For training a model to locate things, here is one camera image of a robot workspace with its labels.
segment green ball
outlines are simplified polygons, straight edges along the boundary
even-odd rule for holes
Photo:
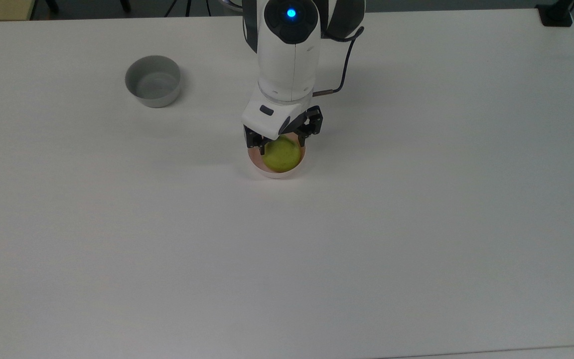
[[[285,135],[265,145],[263,162],[270,170],[287,172],[300,162],[300,146]]]

